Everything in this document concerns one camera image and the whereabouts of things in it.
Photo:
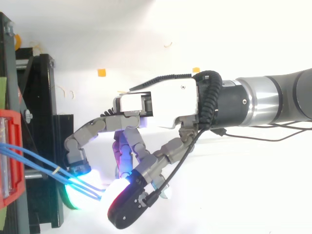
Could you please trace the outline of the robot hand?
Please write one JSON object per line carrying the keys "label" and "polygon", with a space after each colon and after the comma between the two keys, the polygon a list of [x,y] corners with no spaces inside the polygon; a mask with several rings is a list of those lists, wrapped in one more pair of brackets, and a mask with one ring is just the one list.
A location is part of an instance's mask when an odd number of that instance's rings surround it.
{"label": "robot hand", "polygon": [[[113,101],[113,109],[84,124],[64,142],[72,167],[84,167],[84,145],[101,132],[122,136],[120,148],[135,153],[138,165],[126,177],[127,185],[108,208],[108,219],[118,229],[132,225],[160,197],[167,181],[161,172],[175,162],[181,163],[198,137],[198,88],[195,80],[157,78],[131,88]],[[150,153],[139,133],[149,125],[173,129],[181,125],[181,135]]]}

